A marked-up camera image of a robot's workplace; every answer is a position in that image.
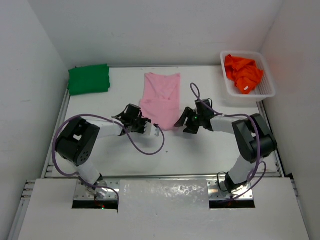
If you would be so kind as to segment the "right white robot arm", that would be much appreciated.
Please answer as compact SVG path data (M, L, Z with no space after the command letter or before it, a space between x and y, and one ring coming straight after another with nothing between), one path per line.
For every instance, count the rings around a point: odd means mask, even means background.
M224 186L231 193L249 182L255 176L260 160L277 150L277 141L264 118L259 114L223 115L211 109L209 99L195 101L196 109L186 107L176 128L185 127L188 134L197 134L200 127L211 132L234 135L239 157L225 174Z

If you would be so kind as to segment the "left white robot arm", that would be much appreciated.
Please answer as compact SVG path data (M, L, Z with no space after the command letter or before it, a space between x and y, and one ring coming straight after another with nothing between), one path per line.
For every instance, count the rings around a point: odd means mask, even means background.
M56 139L54 150L77 169L77 175L89 186L97 186L102 176L90 160L97 139L138 133L157 137L160 134L152 121L143 117L141 108L129 104L111 120L86 120L73 117Z

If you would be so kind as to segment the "orange t shirt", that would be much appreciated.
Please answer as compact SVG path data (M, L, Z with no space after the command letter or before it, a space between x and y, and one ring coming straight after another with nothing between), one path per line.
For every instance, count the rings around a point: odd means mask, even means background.
M224 68L228 79L243 94L248 95L261 83L264 70L259 69L253 59L227 55Z

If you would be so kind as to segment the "pink t shirt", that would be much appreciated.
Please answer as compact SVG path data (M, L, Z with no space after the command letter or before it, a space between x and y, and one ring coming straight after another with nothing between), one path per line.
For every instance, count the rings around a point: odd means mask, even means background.
M180 118L181 74L144 75L144 90L139 101L142 115L158 124L163 131L171 131Z

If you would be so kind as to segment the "green t shirt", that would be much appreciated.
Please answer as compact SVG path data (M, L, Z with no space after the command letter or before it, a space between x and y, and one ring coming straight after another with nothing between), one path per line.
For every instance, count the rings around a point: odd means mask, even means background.
M71 96L105 93L111 86L107 64L75 67L68 71L68 90Z

